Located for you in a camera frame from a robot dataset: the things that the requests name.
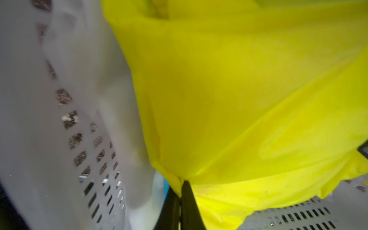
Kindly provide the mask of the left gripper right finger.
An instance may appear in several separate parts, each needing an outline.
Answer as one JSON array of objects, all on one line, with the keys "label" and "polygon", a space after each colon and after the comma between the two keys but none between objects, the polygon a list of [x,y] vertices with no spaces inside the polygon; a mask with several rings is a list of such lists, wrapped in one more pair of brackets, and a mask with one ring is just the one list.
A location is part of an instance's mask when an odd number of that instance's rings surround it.
[{"label": "left gripper right finger", "polygon": [[206,230],[191,185],[184,181],[181,198],[181,230]]}]

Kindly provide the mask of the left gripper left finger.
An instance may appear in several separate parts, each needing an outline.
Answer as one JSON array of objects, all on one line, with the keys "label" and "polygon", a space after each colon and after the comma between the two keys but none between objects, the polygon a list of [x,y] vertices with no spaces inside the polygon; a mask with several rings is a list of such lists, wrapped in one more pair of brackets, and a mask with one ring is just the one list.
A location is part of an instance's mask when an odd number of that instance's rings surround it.
[{"label": "left gripper left finger", "polygon": [[170,187],[154,230],[179,230],[180,198]]}]

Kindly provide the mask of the white perforated plastic basket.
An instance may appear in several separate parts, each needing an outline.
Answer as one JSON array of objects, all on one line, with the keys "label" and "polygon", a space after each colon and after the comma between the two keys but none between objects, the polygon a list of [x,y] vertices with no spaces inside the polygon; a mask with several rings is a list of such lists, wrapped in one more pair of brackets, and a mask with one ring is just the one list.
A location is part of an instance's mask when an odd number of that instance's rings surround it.
[{"label": "white perforated plastic basket", "polygon": [[[153,230],[163,179],[103,1],[1,1],[1,229]],[[235,230],[365,230],[368,172]]]}]

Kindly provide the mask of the blue raincoat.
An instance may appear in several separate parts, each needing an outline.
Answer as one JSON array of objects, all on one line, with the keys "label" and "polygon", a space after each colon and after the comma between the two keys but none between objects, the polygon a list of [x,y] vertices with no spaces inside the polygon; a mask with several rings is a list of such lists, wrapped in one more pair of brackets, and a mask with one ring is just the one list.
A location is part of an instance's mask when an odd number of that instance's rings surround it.
[{"label": "blue raincoat", "polygon": [[169,189],[170,189],[170,185],[169,185],[168,181],[164,178],[163,179],[163,197],[164,197],[164,200],[167,197]]}]

